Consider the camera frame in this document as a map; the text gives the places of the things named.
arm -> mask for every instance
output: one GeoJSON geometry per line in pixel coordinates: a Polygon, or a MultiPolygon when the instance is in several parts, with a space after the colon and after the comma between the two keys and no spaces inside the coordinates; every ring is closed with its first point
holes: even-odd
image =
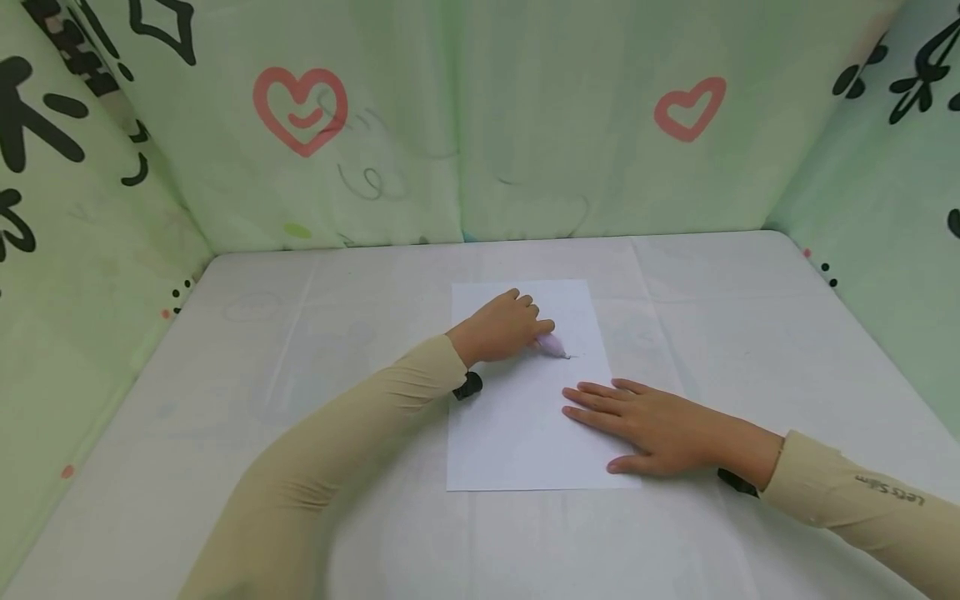
{"type": "Polygon", "coordinates": [[[180,600],[312,598],[315,525],[334,494],[474,363],[514,356],[552,331],[539,312],[517,290],[502,294],[280,436],[233,490],[180,600]]]}
{"type": "Polygon", "coordinates": [[[760,497],[805,525],[829,529],[927,597],[960,598],[960,506],[866,470],[796,431],[760,497]]]}
{"type": "Polygon", "coordinates": [[[960,598],[960,506],[860,467],[795,431],[786,439],[679,396],[626,379],[581,383],[564,396],[574,420],[626,439],[643,453],[610,472],[673,475],[725,468],[767,504],[867,552],[935,600],[960,598]]]}

right hand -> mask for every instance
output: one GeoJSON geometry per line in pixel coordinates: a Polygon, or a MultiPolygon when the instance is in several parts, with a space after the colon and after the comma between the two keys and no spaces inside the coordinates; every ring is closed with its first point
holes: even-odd
{"type": "Polygon", "coordinates": [[[587,410],[565,406],[564,414],[633,444],[638,453],[607,465],[611,473],[674,475],[723,467],[766,488],[783,438],[744,420],[629,379],[613,388],[582,382],[564,396],[587,410]]]}

left hand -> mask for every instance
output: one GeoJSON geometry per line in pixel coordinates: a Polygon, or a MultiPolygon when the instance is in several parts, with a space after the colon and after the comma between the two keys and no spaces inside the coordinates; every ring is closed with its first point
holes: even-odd
{"type": "Polygon", "coordinates": [[[538,321],[539,314],[533,298],[513,289],[484,304],[447,331],[446,337],[469,369],[481,361],[511,358],[533,344],[537,336],[553,331],[553,321],[538,321]]]}

white table surface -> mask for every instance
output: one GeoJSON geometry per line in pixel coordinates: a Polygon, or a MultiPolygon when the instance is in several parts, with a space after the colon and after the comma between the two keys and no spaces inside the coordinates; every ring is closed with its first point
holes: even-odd
{"type": "MultiPolygon", "coordinates": [[[[588,281],[615,374],[960,500],[960,446],[777,233],[233,254],[210,265],[5,600],[175,597],[256,454],[446,330],[451,282],[545,278],[588,281]],[[636,325],[650,310],[662,364],[639,364],[656,342],[636,325]]],[[[323,597],[919,597],[711,473],[640,490],[446,492],[445,453],[438,402],[338,498],[323,597]]]]}

purple pen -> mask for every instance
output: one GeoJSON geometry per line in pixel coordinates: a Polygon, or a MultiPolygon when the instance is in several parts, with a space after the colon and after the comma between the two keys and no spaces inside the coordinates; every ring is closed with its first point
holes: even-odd
{"type": "Polygon", "coordinates": [[[552,333],[537,336],[537,342],[540,344],[540,350],[547,356],[565,359],[570,358],[570,355],[564,350],[564,344],[560,341],[560,338],[552,333]]]}

